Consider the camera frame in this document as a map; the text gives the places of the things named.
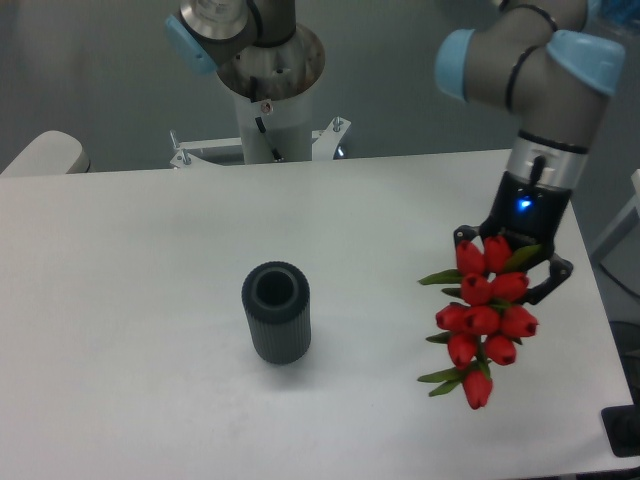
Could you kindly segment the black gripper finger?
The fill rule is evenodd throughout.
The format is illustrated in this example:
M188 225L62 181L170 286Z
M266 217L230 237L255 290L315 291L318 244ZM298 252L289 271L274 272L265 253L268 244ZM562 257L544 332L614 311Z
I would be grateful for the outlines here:
M463 241L473 242L476 239L483 240L480 225L461 225L453 233L454 246L457 247Z
M525 295L519 300L521 305L537 305L548 295L553 293L562 283L564 283L573 273L574 265L557 254L549 259L548 277L540 284L529 288Z

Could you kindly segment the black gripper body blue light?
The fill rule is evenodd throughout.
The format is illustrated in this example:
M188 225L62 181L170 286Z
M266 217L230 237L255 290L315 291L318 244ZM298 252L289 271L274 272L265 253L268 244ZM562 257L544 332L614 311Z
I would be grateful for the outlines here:
M503 236L515 252L540 245L540 258L555 253L555 235L572 191L546 185L531 185L505 172L489 216L480 225L482 239Z

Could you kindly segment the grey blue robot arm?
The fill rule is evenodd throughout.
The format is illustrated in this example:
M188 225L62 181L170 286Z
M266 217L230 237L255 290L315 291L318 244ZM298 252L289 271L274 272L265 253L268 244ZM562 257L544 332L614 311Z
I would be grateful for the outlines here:
M505 237L520 270L547 263L524 301L537 304L572 273L554 246L625 61L624 48L585 33L596 1L504 1L481 32L457 30L434 65L445 94L518 115L522 124L488 218L456 242ZM298 23L291 1L185 1L165 22L169 42L195 72L215 74L233 95L247 163L331 160L348 130L335 118L310 126L309 95L325 51Z

